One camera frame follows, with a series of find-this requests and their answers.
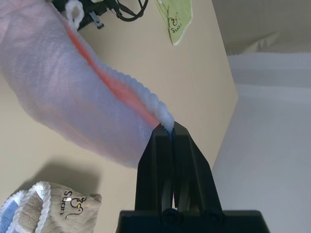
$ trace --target black cable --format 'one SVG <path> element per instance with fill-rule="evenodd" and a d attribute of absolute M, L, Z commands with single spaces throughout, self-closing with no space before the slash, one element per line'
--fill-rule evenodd
<path fill-rule="evenodd" d="M 129 15 L 131 16 L 136 16 L 136 14 L 131 11 L 130 9 L 128 9 L 126 6 L 124 6 L 123 4 L 121 4 L 119 1 L 118 1 L 118 4 L 119 4 L 119 7 L 120 7 L 120 10 L 122 10 L 123 12 L 126 12 L 128 13 Z"/>
<path fill-rule="evenodd" d="M 125 18 L 125 17 L 122 15 L 122 13 L 118 10 L 118 11 L 116 11 L 117 17 L 118 17 L 119 19 L 121 19 L 122 21 L 124 21 L 124 22 L 133 22 L 133 21 L 135 21 L 136 19 L 142 17 L 143 14 L 144 14 L 144 11 L 146 10 L 146 7 L 147 7 L 147 4 L 148 4 L 148 1 L 149 1 L 149 0 L 145 0 L 144 5 L 141 4 L 141 1 L 140 1 L 140 0 L 138 0 L 138 1 L 139 1 L 140 6 L 141 6 L 141 10 L 139 11 L 139 13 L 138 13 L 137 15 L 135 15 L 135 16 L 132 17 L 132 18 Z"/>

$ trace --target white towel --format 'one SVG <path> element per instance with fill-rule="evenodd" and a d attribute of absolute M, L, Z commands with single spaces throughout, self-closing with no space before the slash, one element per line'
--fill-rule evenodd
<path fill-rule="evenodd" d="M 0 73 L 35 120 L 126 166 L 158 123 L 173 128 L 165 104 L 103 64 L 45 0 L 0 1 Z"/>

